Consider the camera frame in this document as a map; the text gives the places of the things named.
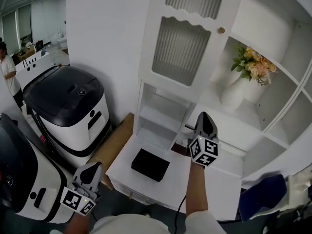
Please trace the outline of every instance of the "white sleeve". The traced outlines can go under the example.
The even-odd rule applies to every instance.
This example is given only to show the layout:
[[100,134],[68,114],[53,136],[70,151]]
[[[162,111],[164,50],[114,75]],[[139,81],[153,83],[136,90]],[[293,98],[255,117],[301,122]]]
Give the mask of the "white sleeve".
[[226,234],[209,211],[195,212],[185,220],[185,234]]
[[13,59],[11,57],[9,59],[10,60],[8,62],[8,73],[15,72],[16,71],[16,67],[15,67],[14,61],[13,61]]

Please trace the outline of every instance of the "person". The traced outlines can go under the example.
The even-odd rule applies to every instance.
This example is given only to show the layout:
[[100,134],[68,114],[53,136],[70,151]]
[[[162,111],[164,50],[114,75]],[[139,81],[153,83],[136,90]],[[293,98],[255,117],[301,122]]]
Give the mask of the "person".
[[[208,211],[204,168],[191,162],[186,191],[186,234],[226,234]],[[65,234],[87,234],[90,213],[74,214]],[[144,215],[123,214],[108,216],[95,223],[90,234],[169,234],[162,222]]]
[[6,54],[6,44],[4,42],[0,42],[0,66],[1,70],[16,104],[21,110],[23,106],[23,93],[20,88],[20,83],[16,79],[16,68],[13,62],[13,59]]

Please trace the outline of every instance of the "gold knob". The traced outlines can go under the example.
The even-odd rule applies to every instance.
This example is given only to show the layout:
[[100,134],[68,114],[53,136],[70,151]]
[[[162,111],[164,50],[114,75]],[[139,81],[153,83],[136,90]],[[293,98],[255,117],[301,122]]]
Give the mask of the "gold knob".
[[225,29],[223,27],[220,27],[218,29],[219,34],[223,34],[225,32]]

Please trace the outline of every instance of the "white vase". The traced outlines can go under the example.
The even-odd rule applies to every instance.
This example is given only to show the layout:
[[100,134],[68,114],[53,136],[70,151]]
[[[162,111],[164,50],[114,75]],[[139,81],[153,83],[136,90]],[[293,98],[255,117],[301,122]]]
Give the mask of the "white vase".
[[228,86],[221,95],[221,103],[228,111],[237,109],[244,99],[244,92],[248,79],[239,77],[230,86]]

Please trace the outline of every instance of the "black robot lid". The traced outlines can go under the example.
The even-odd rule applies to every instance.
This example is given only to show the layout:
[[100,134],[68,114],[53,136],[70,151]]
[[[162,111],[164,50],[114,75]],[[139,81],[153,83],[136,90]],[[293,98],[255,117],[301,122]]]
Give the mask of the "black robot lid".
[[20,212],[38,172],[36,154],[23,133],[5,114],[0,114],[0,201]]
[[26,105],[48,122],[70,127],[101,100],[104,88],[93,75],[71,67],[55,68],[24,90]]

